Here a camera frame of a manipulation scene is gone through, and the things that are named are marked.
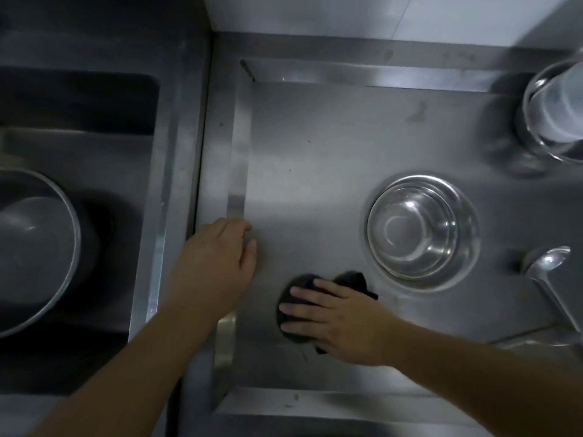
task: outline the water spot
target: water spot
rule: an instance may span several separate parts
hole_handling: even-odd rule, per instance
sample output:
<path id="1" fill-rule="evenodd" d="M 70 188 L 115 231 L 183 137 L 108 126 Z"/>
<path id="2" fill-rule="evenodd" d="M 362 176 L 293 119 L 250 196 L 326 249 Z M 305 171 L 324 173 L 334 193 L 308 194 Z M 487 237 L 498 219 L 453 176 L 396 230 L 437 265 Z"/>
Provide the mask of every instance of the water spot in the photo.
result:
<path id="1" fill-rule="evenodd" d="M 383 55 L 383 59 L 384 59 L 385 63 L 387 61 L 389 61 L 391 58 L 393 58 L 394 53 L 395 52 L 393 49 L 388 49 L 385 51 L 385 54 Z"/>
<path id="2" fill-rule="evenodd" d="M 407 122 L 425 122 L 425 120 L 427 119 L 427 117 L 425 116 L 426 112 L 427 112 L 427 102 L 420 101 L 419 108 L 417 109 L 417 111 L 413 115 L 410 115 L 407 117 Z"/>
<path id="3" fill-rule="evenodd" d="M 476 61 L 476 55 L 474 55 L 473 53 L 467 53 L 467 52 L 460 52 L 458 54 L 458 56 L 461 59 L 464 59 L 466 61 L 470 61 L 470 63 L 473 63 Z"/>

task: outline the metal bowl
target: metal bowl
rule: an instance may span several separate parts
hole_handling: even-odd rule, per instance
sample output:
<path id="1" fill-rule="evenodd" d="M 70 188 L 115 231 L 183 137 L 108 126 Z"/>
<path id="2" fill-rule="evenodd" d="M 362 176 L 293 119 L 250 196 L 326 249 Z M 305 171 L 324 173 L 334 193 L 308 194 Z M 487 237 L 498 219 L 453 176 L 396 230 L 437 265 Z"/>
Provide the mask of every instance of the metal bowl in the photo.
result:
<path id="1" fill-rule="evenodd" d="M 579 60 L 562 61 L 544 68 L 538 72 L 527 85 L 522 95 L 522 101 L 518 107 L 514 124 L 518 137 L 522 144 L 541 159 L 557 160 L 569 164 L 583 165 L 583 141 L 573 143 L 556 143 L 539 135 L 530 122 L 528 103 L 540 89 L 546 86 L 550 80 L 566 72 Z"/>
<path id="2" fill-rule="evenodd" d="M 412 290 L 454 285 L 479 251 L 470 202 L 435 176 L 412 175 L 391 183 L 375 200 L 366 233 L 376 263 L 393 282 Z"/>
<path id="3" fill-rule="evenodd" d="M 89 252 L 80 266 L 82 233 Z M 97 234 L 57 184 L 34 171 L 0 168 L 0 337 L 49 311 L 97 254 Z"/>

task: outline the hand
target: hand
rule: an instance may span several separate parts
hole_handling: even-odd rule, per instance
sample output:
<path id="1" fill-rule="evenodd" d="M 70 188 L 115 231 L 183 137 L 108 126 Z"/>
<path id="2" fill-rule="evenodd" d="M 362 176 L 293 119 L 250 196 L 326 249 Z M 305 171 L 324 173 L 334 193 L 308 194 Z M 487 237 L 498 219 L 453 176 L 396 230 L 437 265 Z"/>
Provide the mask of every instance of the hand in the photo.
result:
<path id="1" fill-rule="evenodd" d="M 190 238 L 171 272 L 167 303 L 206 316 L 214 325 L 231 312 L 251 283 L 257 243 L 244 219 L 219 219 Z"/>
<path id="2" fill-rule="evenodd" d="M 329 294 L 292 288 L 297 298 L 315 303 L 283 303 L 279 309 L 307 322 L 286 322 L 286 333 L 313 337 L 316 345 L 350 364 L 393 366 L 402 354 L 403 333 L 411 324 L 393 316 L 365 294 L 323 279 L 314 285 Z"/>

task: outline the metal pot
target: metal pot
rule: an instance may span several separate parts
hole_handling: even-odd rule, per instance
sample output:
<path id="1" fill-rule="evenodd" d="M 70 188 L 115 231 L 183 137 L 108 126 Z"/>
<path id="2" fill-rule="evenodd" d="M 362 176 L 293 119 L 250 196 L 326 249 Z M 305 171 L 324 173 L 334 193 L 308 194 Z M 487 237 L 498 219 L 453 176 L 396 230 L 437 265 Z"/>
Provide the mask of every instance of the metal pot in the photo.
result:
<path id="1" fill-rule="evenodd" d="M 0 337 L 40 319 L 99 256 L 84 208 L 40 173 L 0 168 Z"/>

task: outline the black cloth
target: black cloth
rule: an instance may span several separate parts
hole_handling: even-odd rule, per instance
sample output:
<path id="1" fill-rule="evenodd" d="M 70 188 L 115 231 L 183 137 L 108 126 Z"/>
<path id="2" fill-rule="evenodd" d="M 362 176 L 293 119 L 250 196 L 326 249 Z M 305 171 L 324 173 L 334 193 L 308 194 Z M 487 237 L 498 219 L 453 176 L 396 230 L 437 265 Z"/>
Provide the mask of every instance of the black cloth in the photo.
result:
<path id="1" fill-rule="evenodd" d="M 327 293 L 326 290 L 324 290 L 322 288 L 318 288 L 317 286 L 314 286 L 314 279 L 322 279 L 322 278 L 320 278 L 316 274 L 311 274 L 311 273 L 310 274 L 302 274 L 301 276 L 297 276 L 294 279 L 292 279 L 288 283 L 288 285 L 284 288 L 284 290 L 281 294 L 281 297 L 279 298 L 278 306 L 276 307 L 278 327 L 281 327 L 281 324 L 283 322 L 294 322 L 296 320 L 303 320 L 303 319 L 298 319 L 297 317 L 289 316 L 287 314 L 282 313 L 279 310 L 280 303 L 302 303 L 304 305 L 315 305 L 314 303 L 304 301 L 302 299 L 298 299 L 298 298 L 292 296 L 290 293 L 290 289 L 293 286 L 299 286 L 300 288 L 307 288 L 308 290 L 319 291 L 320 293 Z M 358 291 L 359 293 L 366 294 L 367 296 L 375 299 L 375 301 L 378 300 L 378 295 L 368 291 L 366 279 L 364 278 L 364 275 L 358 271 L 346 271 L 345 273 L 342 273 L 339 276 L 336 276 L 332 281 L 335 284 L 338 284 L 340 286 L 348 286 L 349 288 L 352 288 L 354 291 Z M 285 337 L 287 337 L 289 340 L 292 340 L 296 343 L 306 343 L 306 342 L 309 342 L 312 340 L 309 337 L 298 336 L 297 334 L 285 333 L 284 331 L 281 330 L 281 328 L 279 328 L 279 330 L 281 331 L 281 333 Z M 318 353 L 324 354 L 325 352 L 322 350 L 318 350 Z"/>

